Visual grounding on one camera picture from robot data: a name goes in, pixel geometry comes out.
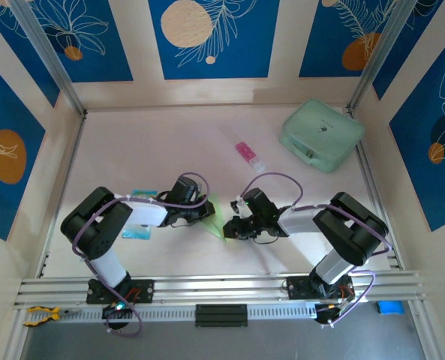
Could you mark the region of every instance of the mint green case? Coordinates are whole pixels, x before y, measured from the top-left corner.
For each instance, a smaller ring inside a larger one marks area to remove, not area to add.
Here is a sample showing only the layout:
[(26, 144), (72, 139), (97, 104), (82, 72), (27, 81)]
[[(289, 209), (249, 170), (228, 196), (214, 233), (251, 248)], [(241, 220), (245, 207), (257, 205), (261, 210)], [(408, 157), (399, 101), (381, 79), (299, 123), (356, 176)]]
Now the mint green case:
[(284, 123), (279, 141), (324, 173), (337, 169), (364, 135), (357, 121), (322, 101), (307, 100)]

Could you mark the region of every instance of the gray floor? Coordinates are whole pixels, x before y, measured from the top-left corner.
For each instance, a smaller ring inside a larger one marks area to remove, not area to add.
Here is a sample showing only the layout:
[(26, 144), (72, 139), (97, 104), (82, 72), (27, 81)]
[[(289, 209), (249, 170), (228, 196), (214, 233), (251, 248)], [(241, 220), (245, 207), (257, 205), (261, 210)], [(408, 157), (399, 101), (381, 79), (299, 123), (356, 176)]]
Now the gray floor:
[(374, 304), (361, 304), (334, 329), (321, 329), (312, 320), (259, 320), (226, 329), (150, 322), (142, 337), (124, 339), (99, 324), (48, 323), (30, 330), (22, 359), (416, 360), (424, 355), (409, 313), (382, 316)]

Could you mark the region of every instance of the white wall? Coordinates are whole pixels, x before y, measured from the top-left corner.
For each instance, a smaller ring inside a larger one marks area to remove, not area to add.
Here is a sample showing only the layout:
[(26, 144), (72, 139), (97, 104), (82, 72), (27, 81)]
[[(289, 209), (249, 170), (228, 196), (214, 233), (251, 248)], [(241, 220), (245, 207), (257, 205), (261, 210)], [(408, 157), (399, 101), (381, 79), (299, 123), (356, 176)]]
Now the white wall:
[(299, 79), (318, 2), (280, 1), (267, 79), (166, 81), (148, 1), (110, 0), (134, 81), (77, 83), (75, 88), (90, 110), (186, 104), (297, 104), (306, 98), (346, 104), (357, 76)]
[(0, 75), (46, 130), (22, 202), (7, 241), (0, 239), (0, 345), (20, 279), (37, 263), (58, 198), (53, 191), (59, 165), (77, 134), (79, 117), (63, 96), (53, 109), (0, 35)]
[(426, 276), (428, 298), (445, 337), (445, 226), (434, 232), (428, 228), (389, 130), (392, 117), (444, 47), (445, 0), (382, 100), (379, 102), (371, 89), (356, 112), (356, 118), (366, 126), (365, 144), (371, 167), (406, 266), (422, 270)]

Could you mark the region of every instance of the white table surface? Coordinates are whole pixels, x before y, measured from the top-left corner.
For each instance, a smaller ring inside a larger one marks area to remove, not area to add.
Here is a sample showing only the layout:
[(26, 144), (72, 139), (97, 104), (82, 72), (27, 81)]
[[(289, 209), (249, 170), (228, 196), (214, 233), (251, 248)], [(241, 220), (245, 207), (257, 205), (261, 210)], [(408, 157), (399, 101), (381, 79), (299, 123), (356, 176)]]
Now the white table surface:
[[(300, 205), (326, 203), (346, 191), (371, 209), (356, 154), (332, 174), (306, 165), (278, 142), (282, 124), (297, 106), (196, 106), (91, 112), (67, 183), (50, 243), (45, 278), (89, 276), (59, 231), (63, 219), (97, 186), (116, 194), (133, 189), (169, 190), (186, 171), (203, 174), (219, 196), (226, 219), (230, 201), (257, 173), (236, 152), (221, 125), (228, 125), (266, 165), (296, 178), (304, 187)], [(277, 206), (297, 198), (289, 180), (267, 176), (254, 184)], [(258, 241), (268, 241), (267, 234)], [(119, 238), (114, 244), (132, 276), (256, 275), (309, 272), (331, 250), (320, 233), (280, 238), (271, 245), (225, 242), (197, 224), (189, 228), (152, 229), (150, 240)], [(385, 256), (366, 268), (389, 269)]]

